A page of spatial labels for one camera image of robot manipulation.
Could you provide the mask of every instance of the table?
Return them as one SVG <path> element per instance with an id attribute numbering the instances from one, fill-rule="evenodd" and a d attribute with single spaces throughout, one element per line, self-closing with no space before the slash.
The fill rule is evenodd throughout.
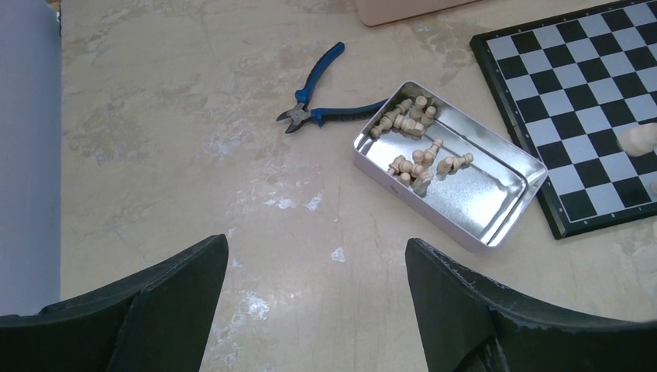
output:
<path id="1" fill-rule="evenodd" d="M 65 2 L 62 295 L 224 233 L 203 370 L 426 370 L 404 264 L 419 237 L 543 301 L 655 318 L 657 219 L 556 241 L 534 201 L 475 255 L 352 165 L 364 122 L 274 121 L 342 41 L 314 107 L 416 80 L 508 138 L 471 36 L 603 2 L 486 0 L 376 28 L 343 0 Z"/>

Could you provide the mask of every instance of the diagonal cutting pliers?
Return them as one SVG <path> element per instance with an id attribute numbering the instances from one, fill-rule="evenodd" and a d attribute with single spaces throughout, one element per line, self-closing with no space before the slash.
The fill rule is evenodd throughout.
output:
<path id="1" fill-rule="evenodd" d="M 317 85 L 319 78 L 322 77 L 322 74 L 324 74 L 324 71 L 326 71 L 326 68 L 329 67 L 331 62 L 333 62 L 344 51 L 345 44 L 337 43 L 317 61 L 317 64 L 312 68 L 312 71 L 308 75 L 308 79 L 306 79 L 306 85 L 294 93 L 294 97 L 297 99 L 297 104 L 291 110 L 287 110 L 280 114 L 276 119 L 276 121 L 288 118 L 292 119 L 292 123 L 287 127 L 285 133 L 294 133 L 309 121 L 315 122 L 321 127 L 329 120 L 348 122 L 368 119 L 376 114 L 381 106 L 387 101 L 387 99 L 384 99 L 383 101 L 372 105 L 356 108 L 314 108 L 308 111 L 308 103 L 310 103 L 312 92 L 315 90 L 315 85 Z"/>

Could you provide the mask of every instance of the chessboard border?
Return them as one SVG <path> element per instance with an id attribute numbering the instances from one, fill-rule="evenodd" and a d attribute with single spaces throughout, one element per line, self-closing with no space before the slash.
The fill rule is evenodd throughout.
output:
<path id="1" fill-rule="evenodd" d="M 534 143 L 531 141 L 531 137 L 525 127 L 525 122 L 522 119 L 519 110 L 515 107 L 511 93 L 507 90 L 507 85 L 502 73 L 497 67 L 497 62 L 487 46 L 487 41 L 652 1 L 653 0 L 617 0 L 615 2 L 576 10 L 562 15 L 555 15 L 553 17 L 526 22 L 516 26 L 505 27 L 488 33 L 481 33 L 472 37 L 470 40 L 470 48 L 474 53 L 474 57 L 479 64 L 490 92 L 494 97 L 497 108 L 499 109 L 500 114 L 502 114 L 507 131 L 517 146 L 530 153 L 533 157 L 540 159 L 536 146 L 534 146 Z M 599 215 L 597 217 L 577 222 L 570 222 L 566 212 L 563 208 L 560 208 L 560 205 L 562 205 L 561 201 L 556 190 L 551 185 L 549 177 L 542 185 L 537 194 L 537 198 L 538 203 L 547 217 L 549 227 L 552 230 L 555 239 L 563 239 L 569 236 L 588 233 L 598 229 L 604 229 L 610 226 L 620 225 L 657 215 L 657 203 L 653 202 L 648 205 L 627 208 L 616 213 Z"/>

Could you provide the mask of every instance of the chessboard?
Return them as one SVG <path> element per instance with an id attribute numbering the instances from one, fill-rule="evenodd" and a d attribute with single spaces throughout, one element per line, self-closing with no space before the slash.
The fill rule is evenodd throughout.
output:
<path id="1" fill-rule="evenodd" d="M 516 145 L 542 161 L 556 239 L 657 215 L 657 153 L 617 138 L 657 121 L 657 0 L 620 1 L 476 35 L 470 46 Z"/>

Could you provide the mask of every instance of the silver tray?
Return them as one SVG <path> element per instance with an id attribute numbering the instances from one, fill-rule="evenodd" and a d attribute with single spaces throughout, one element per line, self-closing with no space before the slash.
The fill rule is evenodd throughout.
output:
<path id="1" fill-rule="evenodd" d="M 370 136 L 384 113 L 406 98 L 424 95 L 437 107 L 435 122 L 422 137 L 392 129 L 379 139 Z M 414 150 L 444 141 L 431 169 L 448 156 L 474 155 L 469 167 L 436 176 L 424 197 L 395 176 L 388 164 Z M 547 168 L 513 143 L 482 126 L 414 81 L 404 82 L 354 140 L 354 164 L 468 250 L 499 246 L 547 178 Z"/>

